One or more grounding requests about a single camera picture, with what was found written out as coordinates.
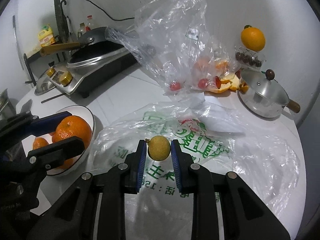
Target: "pan handle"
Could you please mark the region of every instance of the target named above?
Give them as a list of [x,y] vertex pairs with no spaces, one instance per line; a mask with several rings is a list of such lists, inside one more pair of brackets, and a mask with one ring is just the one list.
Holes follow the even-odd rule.
[[291,99],[289,100],[289,103],[287,104],[287,108],[289,108],[290,110],[292,110],[296,114],[300,112],[300,105]]
[[70,42],[70,43],[61,43],[61,44],[53,44],[49,46],[42,47],[40,50],[40,55],[42,57],[56,53],[61,50],[72,50],[81,48],[81,43],[79,42]]

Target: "tabletop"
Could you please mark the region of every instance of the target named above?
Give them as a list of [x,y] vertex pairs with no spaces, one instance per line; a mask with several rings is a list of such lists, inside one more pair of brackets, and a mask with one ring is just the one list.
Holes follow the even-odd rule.
[[[83,105],[88,107],[96,120],[96,134],[116,121],[118,118],[129,114],[149,103],[160,101],[171,101],[164,95],[163,89],[153,80],[147,71],[140,65],[135,64],[119,75],[108,80],[102,86],[94,90],[88,98],[80,98],[77,95],[71,97],[62,96],[46,103],[41,101],[60,94],[53,89],[43,95],[35,96],[32,89],[17,104],[17,113],[24,103],[32,99],[31,112],[40,118],[54,114],[56,111],[71,105]],[[206,101],[218,104],[227,108],[237,109],[248,124],[265,130],[266,134],[280,136],[285,139],[300,159],[300,174],[296,188],[292,191],[287,207],[283,210],[279,220],[288,230],[291,239],[294,239],[300,227],[305,198],[306,198],[306,170],[303,150],[297,128],[289,110],[283,111],[278,119],[267,121],[253,115],[240,102],[237,93],[226,92],[217,96],[206,96]],[[83,173],[85,162],[76,171],[59,178],[46,177],[40,185],[38,198],[39,207],[34,213],[42,213],[53,204],[60,195]]]

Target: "black cable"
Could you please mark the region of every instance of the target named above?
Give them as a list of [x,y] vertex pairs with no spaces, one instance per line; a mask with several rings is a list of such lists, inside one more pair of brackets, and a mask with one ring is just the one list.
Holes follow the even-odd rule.
[[101,11],[103,11],[111,20],[116,21],[116,22],[121,22],[121,21],[125,21],[125,20],[132,20],[134,19],[134,17],[132,18],[125,18],[125,19],[121,19],[121,20],[117,20],[117,19],[113,19],[104,9],[102,9],[101,7],[99,7],[98,5],[96,5],[94,2],[91,2],[90,0],[86,0],[89,3],[92,3],[95,7],[99,8]]

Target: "round table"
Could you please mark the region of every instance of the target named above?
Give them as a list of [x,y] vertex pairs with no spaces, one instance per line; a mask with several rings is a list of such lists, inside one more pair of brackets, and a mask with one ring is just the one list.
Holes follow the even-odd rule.
[[[71,105],[87,106],[95,115],[98,133],[103,127],[110,125],[126,114],[133,112],[149,103],[170,101],[163,95],[161,87],[150,78],[140,65],[135,64],[121,74],[115,76],[105,84],[94,90],[88,98],[82,99],[74,95],[72,100],[62,96],[46,103],[41,101],[60,94],[57,89],[53,89],[41,96],[34,95],[31,90],[17,104],[17,113],[29,99],[32,99],[31,112],[40,118],[54,114],[56,111]],[[291,239],[294,239],[300,227],[305,198],[306,198],[306,170],[303,151],[297,132],[297,128],[292,120],[289,110],[272,121],[263,120],[250,113],[240,102],[237,93],[226,92],[217,96],[206,96],[206,101],[227,107],[234,108],[241,112],[243,117],[252,126],[265,129],[269,134],[278,135],[286,139],[292,149],[300,159],[300,174],[297,187],[292,191],[289,203],[280,216],[280,221],[288,230]],[[34,213],[41,214],[48,209],[60,195],[81,175],[85,169],[83,162],[76,171],[62,177],[46,177],[40,185],[38,198],[40,205],[33,210]]]

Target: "yellow oil jug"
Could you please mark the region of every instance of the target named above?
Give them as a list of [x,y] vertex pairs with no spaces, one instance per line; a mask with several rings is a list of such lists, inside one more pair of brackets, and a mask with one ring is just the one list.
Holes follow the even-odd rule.
[[38,33],[38,39],[41,47],[48,46],[56,42],[52,28],[49,24],[42,27],[42,30]]

